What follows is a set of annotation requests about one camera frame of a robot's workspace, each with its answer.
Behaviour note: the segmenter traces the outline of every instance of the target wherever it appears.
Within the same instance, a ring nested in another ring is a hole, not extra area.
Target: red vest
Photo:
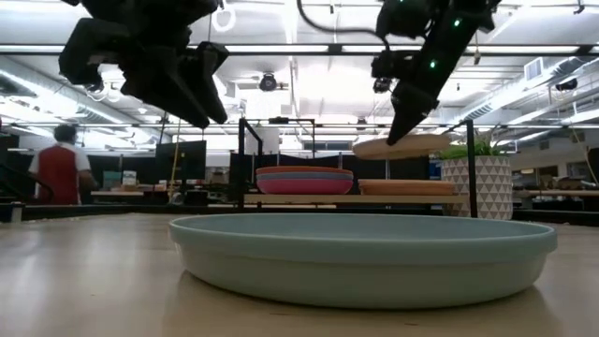
[[[39,153],[37,178],[52,188],[54,198],[49,202],[46,188],[38,188],[37,197],[51,205],[79,204],[79,173],[76,155],[62,147],[52,146]]]

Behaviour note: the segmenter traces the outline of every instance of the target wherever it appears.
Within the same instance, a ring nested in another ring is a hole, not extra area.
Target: white geometric planter
[[[481,155],[475,159],[478,217],[511,220],[514,206],[509,158]],[[469,195],[468,158],[444,160],[441,177],[444,181],[453,182],[458,194]],[[444,214],[469,217],[470,203],[447,204]]]

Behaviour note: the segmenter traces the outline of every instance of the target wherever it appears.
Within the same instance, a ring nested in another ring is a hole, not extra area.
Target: pink plate
[[[354,185],[350,180],[272,179],[257,182],[264,194],[280,195],[344,195]]]

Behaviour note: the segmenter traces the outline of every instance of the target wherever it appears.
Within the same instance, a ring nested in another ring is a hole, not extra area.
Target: green plant
[[[501,151],[492,143],[493,132],[497,126],[493,127],[485,135],[480,135],[477,131],[475,134],[475,155],[502,155]],[[466,144],[451,145],[446,150],[439,153],[439,158],[442,160],[460,159],[468,156],[468,147]]]

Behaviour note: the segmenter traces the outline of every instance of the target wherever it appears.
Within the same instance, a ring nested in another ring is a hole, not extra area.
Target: light blue plate
[[[327,179],[327,180],[354,180],[351,174],[333,172],[285,172],[267,173],[256,175],[257,180],[281,180],[281,179]]]
[[[497,220],[257,213],[175,220],[170,236],[198,278],[242,294],[346,308],[431,308],[531,286],[553,228]]]

